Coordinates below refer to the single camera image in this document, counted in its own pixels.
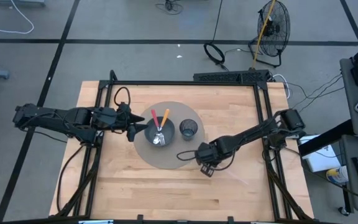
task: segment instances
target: chair wheel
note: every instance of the chair wheel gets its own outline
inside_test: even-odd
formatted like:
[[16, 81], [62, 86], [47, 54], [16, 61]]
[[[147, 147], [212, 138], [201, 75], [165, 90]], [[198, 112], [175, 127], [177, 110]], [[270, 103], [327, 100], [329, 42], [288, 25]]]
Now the chair wheel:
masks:
[[342, 215], [344, 215], [344, 216], [346, 216], [346, 217], [348, 217], [348, 216], [350, 215], [350, 213], [347, 212], [344, 207], [338, 208], [338, 211], [339, 211]]

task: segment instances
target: fork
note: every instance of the fork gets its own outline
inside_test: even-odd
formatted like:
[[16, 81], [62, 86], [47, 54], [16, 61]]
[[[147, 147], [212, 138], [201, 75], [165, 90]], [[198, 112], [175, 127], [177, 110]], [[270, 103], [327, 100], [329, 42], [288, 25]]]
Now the fork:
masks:
[[161, 126], [158, 128], [158, 131], [160, 133], [158, 136], [160, 138], [160, 143], [162, 146], [165, 145], [165, 138], [164, 138], [164, 135], [162, 134], [161, 130], [162, 130], [162, 127], [164, 126], [165, 122], [167, 121], [168, 114], [169, 114], [169, 109], [166, 109], [164, 117], [162, 118]]

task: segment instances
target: red handle utensil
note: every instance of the red handle utensil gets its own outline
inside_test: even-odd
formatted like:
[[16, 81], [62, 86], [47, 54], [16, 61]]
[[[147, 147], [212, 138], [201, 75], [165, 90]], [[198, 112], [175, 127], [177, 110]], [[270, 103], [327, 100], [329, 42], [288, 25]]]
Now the red handle utensil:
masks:
[[153, 119], [154, 119], [154, 123], [155, 126], [157, 127], [157, 129], [160, 127], [160, 125], [158, 124], [158, 120], [157, 120], [157, 114], [155, 113], [155, 110], [152, 109], [152, 115], [153, 115]]

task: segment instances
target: orange handle utensil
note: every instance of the orange handle utensil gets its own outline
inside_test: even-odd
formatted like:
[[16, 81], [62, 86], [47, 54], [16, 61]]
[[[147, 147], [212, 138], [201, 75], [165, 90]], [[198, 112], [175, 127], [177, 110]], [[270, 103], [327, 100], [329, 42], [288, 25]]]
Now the orange handle utensil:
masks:
[[157, 129], [158, 129], [160, 127], [160, 125], [158, 124], [157, 115], [156, 115], [154, 109], [152, 109], [152, 116], [153, 116], [153, 119], [154, 119], [155, 127], [157, 127]]
[[162, 122], [161, 122], [161, 127], [160, 127], [160, 129], [162, 129], [162, 127], [164, 126], [165, 122], [167, 121], [168, 114], [169, 114], [169, 109], [166, 109], [166, 110], [165, 110], [165, 114], [164, 114], [164, 118], [162, 119]]

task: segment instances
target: concrete floor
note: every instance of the concrete floor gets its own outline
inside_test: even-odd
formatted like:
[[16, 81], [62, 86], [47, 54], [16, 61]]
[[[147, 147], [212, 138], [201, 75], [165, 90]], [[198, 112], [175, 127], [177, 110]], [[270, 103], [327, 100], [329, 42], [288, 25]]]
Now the concrete floor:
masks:
[[[158, 0], [81, 0], [68, 39], [185, 39], [202, 40], [213, 36], [219, 0], [183, 0], [185, 8], [168, 16], [154, 7]], [[256, 36], [257, 11], [267, 0], [224, 1], [217, 40], [251, 40]], [[319, 41], [320, 46], [289, 45], [283, 65], [276, 69], [288, 82], [303, 86], [310, 93], [339, 74], [339, 60], [358, 51], [353, 46], [327, 46], [326, 41], [357, 42], [357, 37], [340, 0], [282, 1], [291, 16], [292, 41]], [[346, 0], [358, 26], [358, 0]], [[3, 34], [0, 39], [55, 39], [62, 36], [74, 0], [46, 0], [46, 7], [19, 6], [34, 23], [31, 34]], [[0, 29], [27, 30], [29, 25], [14, 9], [0, 6]], [[0, 69], [11, 72], [0, 80], [0, 202], [21, 149], [25, 134], [13, 127], [14, 108], [36, 103], [52, 59], [54, 44], [1, 44]], [[245, 45], [219, 45], [223, 51]], [[247, 70], [252, 57], [244, 52], [227, 54], [230, 70]], [[65, 44], [45, 105], [72, 108], [76, 105], [81, 82], [107, 79], [110, 69], [120, 80], [192, 80], [194, 73], [221, 72], [209, 61], [201, 44]], [[330, 90], [343, 86], [340, 80]], [[295, 86], [290, 106], [303, 99]], [[344, 91], [316, 100], [302, 112], [306, 131], [323, 131], [349, 118]], [[65, 145], [35, 135], [19, 176], [5, 221], [47, 217], [55, 190]], [[316, 218], [326, 222], [355, 223], [358, 212], [344, 217], [337, 208], [344, 205], [342, 191], [306, 174]]]

